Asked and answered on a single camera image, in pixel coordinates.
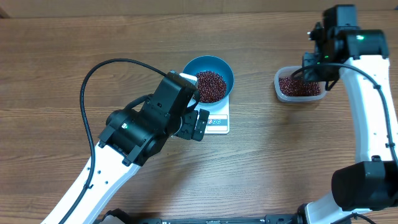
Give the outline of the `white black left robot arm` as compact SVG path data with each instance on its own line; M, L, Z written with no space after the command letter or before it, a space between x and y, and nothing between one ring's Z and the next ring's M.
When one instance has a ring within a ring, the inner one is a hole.
M112 112L84 169L44 223L93 223L112 196L171 136L203 139L209 112L196 110L198 81L168 73L140 111L132 106Z

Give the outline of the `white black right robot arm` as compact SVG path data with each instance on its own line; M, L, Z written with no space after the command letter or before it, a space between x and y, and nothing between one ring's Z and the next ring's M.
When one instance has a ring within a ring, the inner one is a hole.
M331 191L298 212L300 223L348 223L365 213L397 206L397 117L389 84L389 50L383 31L362 29L354 5L324 11L309 33L315 50L291 77L342 81L356 138L355 163L334 172Z

